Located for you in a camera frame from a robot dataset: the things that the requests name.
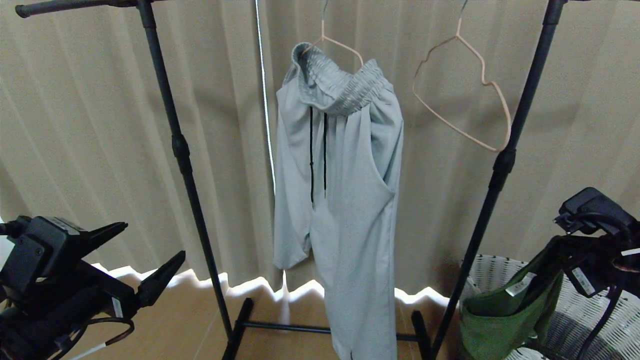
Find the floor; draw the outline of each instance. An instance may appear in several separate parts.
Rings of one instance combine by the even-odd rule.
[[[139,283],[133,275],[126,275],[121,280],[134,288]],[[253,320],[327,325],[324,302],[316,291],[310,291],[292,302],[287,299],[276,301],[273,293],[265,287],[255,288],[241,296],[229,295],[232,292],[227,291],[226,296],[232,322],[245,297],[251,297],[255,301]],[[414,309],[422,311],[428,331],[433,336],[444,308],[428,297],[411,305],[397,300],[397,330],[413,333],[410,316]],[[141,309],[134,321],[136,330],[128,338],[92,353],[85,359],[211,360],[221,359],[225,351],[227,339],[213,289],[210,286],[198,286],[194,279],[184,279],[165,290],[156,304]],[[123,329],[124,325],[109,323],[89,327],[82,340],[64,359],[71,359],[117,335]],[[454,325],[449,333],[456,334],[456,330]],[[438,360],[453,358],[454,337],[449,336]],[[329,335],[247,329],[236,359],[337,360],[337,357]],[[398,359],[419,360],[417,344],[399,341]]]

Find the clothes rack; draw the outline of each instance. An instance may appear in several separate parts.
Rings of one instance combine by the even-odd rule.
[[[548,0],[547,10],[545,13],[542,32],[538,41],[538,46],[534,55],[534,59],[529,70],[527,82],[525,84],[520,104],[516,112],[513,128],[511,133],[511,139],[507,147],[498,154],[495,164],[493,166],[493,175],[489,183],[489,190],[484,200],[484,204],[480,215],[478,217],[476,228],[474,229],[471,237],[467,252],[462,262],[458,281],[454,287],[454,291],[451,295],[449,305],[444,314],[442,322],[440,324],[438,333],[436,335],[433,348],[429,336],[424,325],[424,320],[420,311],[414,311],[411,319],[414,327],[415,334],[397,334],[399,341],[413,341],[418,343],[421,359],[435,359],[442,342],[446,335],[447,329],[451,324],[453,314],[455,312],[458,300],[464,288],[465,281],[467,280],[469,271],[473,260],[477,254],[480,243],[486,227],[489,223],[492,211],[495,207],[497,198],[502,190],[507,176],[511,172],[515,163],[516,145],[520,138],[524,122],[527,118],[531,103],[540,81],[540,76],[547,59],[551,41],[553,39],[556,25],[558,24],[560,13],[563,5],[568,0]],[[273,329],[273,330],[285,330],[285,331],[300,331],[300,332],[314,332],[319,334],[330,334],[331,330],[326,327],[306,326],[306,325],[286,325],[280,323],[258,322],[252,321],[251,312],[253,310],[253,300],[247,298],[244,300],[240,313],[235,321],[235,326],[232,326],[229,317],[227,304],[222,293],[221,285],[218,279],[218,269],[211,249],[211,243],[209,241],[209,235],[207,233],[207,226],[205,224],[204,216],[202,213],[202,207],[200,205],[200,199],[198,198],[198,191],[196,189],[195,180],[193,178],[193,169],[191,161],[189,159],[189,147],[182,131],[180,129],[180,123],[175,110],[173,102],[173,96],[164,66],[164,60],[160,42],[156,31],[156,20],[152,9],[153,0],[52,0],[44,3],[35,3],[29,5],[17,5],[16,12],[21,17],[29,17],[31,15],[37,15],[42,13],[58,12],[63,10],[71,10],[77,8],[88,8],[93,6],[116,6],[121,8],[137,7],[140,13],[140,19],[145,28],[147,35],[147,42],[151,53],[158,86],[161,91],[164,109],[169,121],[169,127],[172,132],[172,149],[173,154],[176,157],[180,172],[184,180],[184,186],[187,191],[191,210],[193,212],[193,218],[198,230],[198,236],[202,245],[202,252],[207,263],[209,275],[211,276],[212,285],[216,295],[216,301],[220,308],[220,316],[222,318],[223,326],[227,334],[227,347],[223,356],[223,360],[233,360],[236,358],[240,344],[242,342],[243,334],[248,327],[260,328],[260,329]]]

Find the hanger hook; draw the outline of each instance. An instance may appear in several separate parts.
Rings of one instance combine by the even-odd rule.
[[[326,7],[329,5],[329,0],[324,0],[324,8],[322,9],[322,20],[324,21],[324,13],[326,13]]]
[[[462,19],[462,12],[465,11],[465,6],[467,5],[467,3],[469,2],[469,0],[465,0],[465,3],[462,4],[462,9],[460,9],[460,18]]]

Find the rack foot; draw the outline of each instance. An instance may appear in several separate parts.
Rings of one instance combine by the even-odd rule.
[[[238,349],[240,348],[240,343],[242,342],[242,337],[244,335],[244,330],[246,329],[244,323],[249,320],[249,317],[251,317],[252,310],[253,300],[248,297],[242,304],[240,314],[238,314],[238,319],[236,320],[236,325],[234,326],[233,337],[227,343],[227,349],[225,350],[225,355],[222,357],[222,360],[236,359],[236,354],[238,353]]]
[[[431,360],[431,339],[427,334],[427,328],[424,325],[424,319],[420,311],[416,310],[411,313],[411,322],[418,340],[418,348],[420,349],[420,358],[422,360]]]

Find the curtain fold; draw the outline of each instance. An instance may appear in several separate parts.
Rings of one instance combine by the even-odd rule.
[[[413,97],[426,51],[455,33],[462,1],[330,1],[326,34],[375,58],[405,121],[396,229],[396,286],[447,294],[477,219],[495,155],[437,121]],[[28,19],[0,1],[0,215],[58,215],[91,229],[129,228],[88,257],[144,272],[178,250],[209,277],[135,9],[90,8]],[[214,254],[230,284],[264,276],[273,258],[275,92],[291,50],[319,37],[322,1],[154,3],[180,124]],[[515,114],[544,1],[470,1],[462,34],[485,58]],[[569,2],[481,252],[528,260],[559,233],[568,197],[595,186],[640,214],[640,6]],[[262,33],[262,61],[258,23]],[[355,72],[351,53],[320,45]],[[266,88],[266,114],[262,87]],[[500,144],[499,101],[463,46],[433,53],[416,80],[446,119]],[[315,278],[287,271],[289,289]]]

